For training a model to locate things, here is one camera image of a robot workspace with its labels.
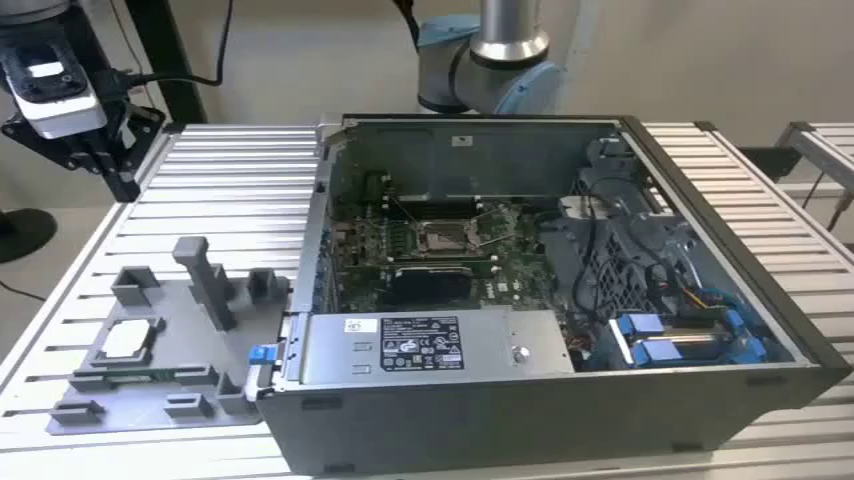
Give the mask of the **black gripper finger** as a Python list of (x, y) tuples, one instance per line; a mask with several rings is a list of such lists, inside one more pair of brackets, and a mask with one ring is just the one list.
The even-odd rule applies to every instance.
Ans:
[(95, 130), (45, 139), (22, 115), (15, 113), (2, 123), (1, 134), (59, 167), (67, 170), (82, 168), (98, 175), (113, 198), (122, 199), (121, 164), (116, 161), (114, 155), (122, 148), (122, 142), (118, 139), (118, 124), (114, 121)]
[(134, 174), (165, 121), (164, 113), (149, 107), (122, 107), (109, 124), (109, 190), (116, 200), (134, 200), (140, 186)]

